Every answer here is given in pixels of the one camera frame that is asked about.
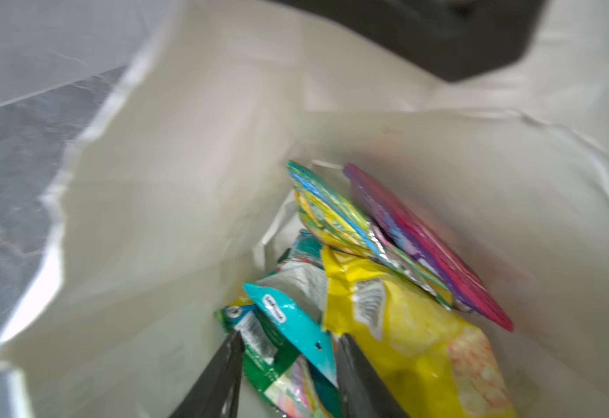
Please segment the floral white paper bag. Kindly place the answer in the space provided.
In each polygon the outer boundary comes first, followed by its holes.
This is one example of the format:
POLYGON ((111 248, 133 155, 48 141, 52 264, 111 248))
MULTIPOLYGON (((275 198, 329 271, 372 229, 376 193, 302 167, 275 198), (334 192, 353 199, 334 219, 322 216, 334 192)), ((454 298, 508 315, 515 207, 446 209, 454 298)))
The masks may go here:
POLYGON ((455 84, 286 6, 184 3, 44 195, 0 332, 15 414, 168 416, 281 252, 288 160, 358 165, 480 275, 522 416, 609 417, 609 1, 548 2, 526 57, 455 84))

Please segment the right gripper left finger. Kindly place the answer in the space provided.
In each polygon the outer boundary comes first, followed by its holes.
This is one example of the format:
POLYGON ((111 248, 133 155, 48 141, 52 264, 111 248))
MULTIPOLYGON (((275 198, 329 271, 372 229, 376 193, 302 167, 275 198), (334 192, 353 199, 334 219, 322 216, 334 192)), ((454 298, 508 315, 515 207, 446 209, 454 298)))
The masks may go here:
POLYGON ((170 418, 235 418, 245 347, 238 331, 223 341, 170 418))

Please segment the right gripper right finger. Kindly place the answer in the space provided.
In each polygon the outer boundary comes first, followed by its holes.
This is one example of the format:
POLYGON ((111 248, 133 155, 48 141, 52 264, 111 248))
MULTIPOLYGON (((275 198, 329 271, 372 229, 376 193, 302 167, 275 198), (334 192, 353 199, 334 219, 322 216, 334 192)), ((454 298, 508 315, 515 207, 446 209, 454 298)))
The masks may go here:
POLYGON ((344 417, 408 417, 350 334, 338 339, 335 362, 344 417))

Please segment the yellow snack packet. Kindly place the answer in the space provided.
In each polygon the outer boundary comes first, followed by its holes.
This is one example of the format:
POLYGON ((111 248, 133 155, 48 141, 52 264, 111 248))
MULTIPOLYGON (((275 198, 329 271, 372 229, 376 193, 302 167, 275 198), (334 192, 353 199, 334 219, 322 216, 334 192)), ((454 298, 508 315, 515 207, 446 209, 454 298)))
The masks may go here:
POLYGON ((515 417, 487 336, 386 266, 325 246, 323 328, 350 334, 412 417, 515 417))

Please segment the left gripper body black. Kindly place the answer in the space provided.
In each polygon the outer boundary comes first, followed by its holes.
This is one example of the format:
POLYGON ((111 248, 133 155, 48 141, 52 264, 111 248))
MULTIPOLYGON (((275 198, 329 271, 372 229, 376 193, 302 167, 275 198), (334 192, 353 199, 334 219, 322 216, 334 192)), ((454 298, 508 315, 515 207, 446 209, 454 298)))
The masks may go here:
POLYGON ((433 76, 459 82, 506 67, 527 51, 545 2, 292 0, 433 76))

